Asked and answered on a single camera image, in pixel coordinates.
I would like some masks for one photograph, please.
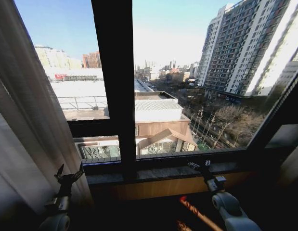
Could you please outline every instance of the red object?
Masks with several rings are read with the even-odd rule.
[[[181,196],[180,201],[186,201],[187,196]]]
[[[65,76],[67,76],[67,75],[60,75],[60,74],[55,74],[55,75],[54,75],[54,77],[55,77],[56,79],[63,79],[63,77],[65,77]]]

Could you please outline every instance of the metal roof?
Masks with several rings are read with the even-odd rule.
[[[135,100],[136,111],[183,109],[173,100]]]

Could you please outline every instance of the railing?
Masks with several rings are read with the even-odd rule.
[[[99,109],[107,107],[106,96],[58,97],[62,109]]]

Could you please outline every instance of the beige building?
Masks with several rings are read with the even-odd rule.
[[[35,46],[39,60],[47,68],[80,69],[81,60],[70,58],[64,51],[46,46]]]
[[[189,77],[189,72],[173,72],[172,81],[174,82],[184,82]]]

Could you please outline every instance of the window glass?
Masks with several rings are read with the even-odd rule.
[[[67,120],[108,119],[90,0],[15,0]]]
[[[248,146],[298,70],[298,6],[281,2],[133,1],[137,155]]]
[[[120,160],[118,136],[74,138],[79,156],[86,163]]]

